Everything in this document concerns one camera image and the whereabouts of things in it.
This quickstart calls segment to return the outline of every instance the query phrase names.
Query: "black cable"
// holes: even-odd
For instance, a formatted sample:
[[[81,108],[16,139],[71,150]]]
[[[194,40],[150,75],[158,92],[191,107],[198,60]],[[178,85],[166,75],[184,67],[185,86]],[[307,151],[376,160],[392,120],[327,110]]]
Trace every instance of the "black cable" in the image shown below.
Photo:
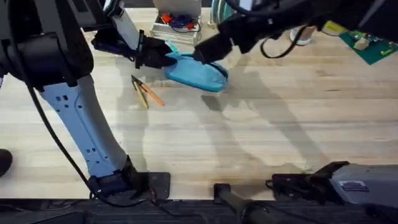
[[[276,59],[276,58],[282,58],[285,57],[286,55],[288,55],[289,53],[291,53],[291,51],[294,49],[294,47],[296,46],[297,42],[300,40],[301,35],[303,34],[305,28],[307,28],[307,26],[303,26],[300,28],[300,30],[296,33],[296,36],[293,40],[293,42],[291,43],[291,45],[289,46],[289,48],[287,50],[285,50],[285,52],[281,53],[278,56],[269,56],[266,51],[264,50],[264,44],[267,42],[267,40],[269,39],[266,38],[264,41],[262,41],[261,45],[260,45],[260,51],[261,54],[266,57],[266,58],[270,58],[270,59]]]
[[[159,209],[160,211],[162,211],[174,218],[200,217],[201,219],[203,219],[205,224],[209,224],[209,220],[208,220],[207,216],[202,213],[187,213],[187,214],[171,213],[166,208],[161,206],[161,204],[158,202],[157,194],[156,194],[156,191],[154,190],[153,186],[149,186],[149,190],[150,190],[150,196],[151,196],[151,199],[150,199],[151,204],[153,204],[153,206],[155,206],[155,208]]]
[[[170,215],[171,217],[174,218],[188,218],[188,217],[200,217],[201,219],[203,219],[203,221],[205,222],[205,224],[209,224],[209,221],[206,217],[206,215],[201,214],[201,213],[188,213],[188,214],[175,214],[175,213],[171,213],[170,211],[168,211],[167,209],[165,209],[163,206],[161,206],[161,204],[159,202],[154,202],[154,201],[150,201],[151,204],[153,204],[157,209],[159,209],[160,211]]]
[[[266,180],[266,187],[270,190],[272,190],[272,180]]]
[[[295,7],[298,4],[301,4],[302,1],[295,1],[294,3],[292,3],[291,5],[289,5],[288,7],[285,8],[280,8],[279,3],[278,3],[278,8],[274,9],[272,11],[250,11],[247,9],[242,8],[241,6],[239,6],[234,0],[225,0],[225,2],[232,8],[234,9],[236,12],[248,16],[248,17],[270,17],[270,16],[274,16],[278,13],[281,13],[283,11],[286,11],[292,7]]]
[[[306,222],[312,222],[312,223],[316,223],[316,224],[328,224],[326,222],[321,222],[321,221],[318,221],[318,220],[314,220],[314,219],[306,217],[304,215],[299,215],[299,214],[296,214],[296,213],[288,212],[288,211],[286,211],[284,209],[278,208],[278,207],[276,207],[274,205],[271,205],[270,203],[263,202],[263,201],[260,201],[260,202],[259,201],[252,201],[252,202],[249,202],[249,203],[245,204],[244,208],[242,209],[242,213],[243,213],[243,216],[241,217],[242,219],[246,218],[249,215],[250,211],[248,211],[248,210],[250,208],[252,208],[252,207],[261,207],[261,208],[265,209],[267,212],[269,212],[268,208],[271,208],[271,209],[273,209],[275,211],[278,211],[280,213],[283,213],[283,214],[291,216],[291,217],[295,217],[295,218],[304,220]]]
[[[90,190],[90,192],[96,197],[98,198],[98,200],[102,201],[103,203],[110,205],[112,207],[118,207],[118,208],[126,208],[126,207],[133,207],[135,205],[137,205],[137,202],[132,203],[130,205],[118,205],[112,202],[109,202],[108,200],[106,200],[105,198],[103,198],[102,196],[98,195],[93,189],[91,189],[90,185],[88,184],[88,180],[85,177],[84,173],[81,171],[81,169],[79,168],[79,166],[76,164],[76,162],[73,160],[73,158],[69,155],[68,151],[65,149],[65,147],[63,146],[62,142],[59,140],[57,134],[55,134],[55,131],[53,130],[53,128],[51,127],[51,124],[49,122],[49,120],[47,119],[44,110],[39,102],[39,99],[37,98],[36,92],[33,88],[33,84],[32,84],[32,80],[30,80],[30,78],[27,75],[27,68],[25,67],[25,63],[24,63],[24,59],[22,58],[22,54],[19,52],[18,46],[17,46],[17,42],[16,42],[16,38],[15,38],[15,32],[14,29],[12,27],[12,1],[13,0],[7,0],[7,18],[8,18],[8,23],[9,23],[9,28],[10,28],[10,43],[11,43],[11,47],[14,51],[15,54],[15,61],[17,63],[17,67],[15,68],[15,72],[19,72],[22,75],[22,79],[26,84],[26,87],[29,91],[30,96],[32,97],[33,103],[37,109],[37,112],[39,112],[40,117],[42,118],[42,121],[45,125],[45,127],[47,128],[47,130],[49,131],[51,137],[53,138],[53,140],[55,141],[55,143],[57,144],[57,146],[60,148],[60,150],[62,151],[63,155],[68,159],[69,163],[73,166],[73,168],[76,170],[76,172],[78,173],[78,175],[80,176],[80,178],[82,179],[82,181],[85,183],[85,185],[87,186],[87,188]]]

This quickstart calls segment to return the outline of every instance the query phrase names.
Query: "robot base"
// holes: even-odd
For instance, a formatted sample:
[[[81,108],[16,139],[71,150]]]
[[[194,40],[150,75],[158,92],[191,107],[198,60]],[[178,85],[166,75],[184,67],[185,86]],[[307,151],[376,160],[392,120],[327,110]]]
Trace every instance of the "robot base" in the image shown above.
[[[91,176],[88,183],[92,190],[102,197],[109,197],[122,192],[133,192],[134,198],[150,192],[157,200],[168,199],[170,194],[170,173],[137,172],[127,157],[123,170],[113,175],[97,178]]]

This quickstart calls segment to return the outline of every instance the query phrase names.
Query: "blue pouch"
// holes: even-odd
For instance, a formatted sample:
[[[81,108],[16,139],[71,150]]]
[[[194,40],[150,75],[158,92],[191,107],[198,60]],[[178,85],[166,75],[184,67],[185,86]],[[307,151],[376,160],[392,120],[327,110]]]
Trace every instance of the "blue pouch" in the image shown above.
[[[217,63],[202,64],[191,54],[176,51],[166,56],[177,59],[175,65],[164,67],[168,79],[207,91],[221,91],[228,83],[228,71]]]

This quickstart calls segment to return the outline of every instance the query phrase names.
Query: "wood grain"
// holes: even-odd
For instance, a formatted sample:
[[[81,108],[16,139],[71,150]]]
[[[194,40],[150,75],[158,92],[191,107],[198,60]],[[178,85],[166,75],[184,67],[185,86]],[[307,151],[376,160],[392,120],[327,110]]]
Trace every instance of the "wood grain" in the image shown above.
[[[153,9],[129,13],[139,29],[150,29]],[[204,39],[216,33],[203,28]],[[277,54],[289,44],[283,36],[266,47]],[[396,54],[369,66],[339,38],[322,33],[277,60],[262,57],[258,46],[243,56],[234,49],[220,62],[230,74],[221,93],[166,80],[161,70],[135,70],[121,57],[95,50],[93,55],[96,92],[115,138],[138,170],[171,173],[171,198],[211,198],[214,183],[229,182],[245,197],[271,199],[264,180],[273,173],[313,172],[340,160],[398,163]],[[145,110],[130,74],[165,106],[149,98]],[[0,179],[0,197],[87,198],[23,83],[6,77],[0,99],[0,147],[14,155],[12,169]],[[65,147],[86,170],[62,122],[42,103]]]

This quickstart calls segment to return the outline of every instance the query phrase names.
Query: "white container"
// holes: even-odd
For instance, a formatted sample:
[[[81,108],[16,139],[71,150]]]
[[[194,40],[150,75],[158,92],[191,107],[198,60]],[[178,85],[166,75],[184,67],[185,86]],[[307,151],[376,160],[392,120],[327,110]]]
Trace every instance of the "white container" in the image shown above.
[[[188,14],[201,24],[201,0],[154,0],[155,7],[158,9],[158,15],[154,25],[150,30],[153,37],[159,39],[170,39],[173,42],[196,45],[200,38],[200,32],[179,33],[175,32],[169,25],[164,24],[160,17],[163,14]],[[180,32],[189,31],[187,28],[177,29]],[[195,24],[193,30],[198,30],[198,24]]]

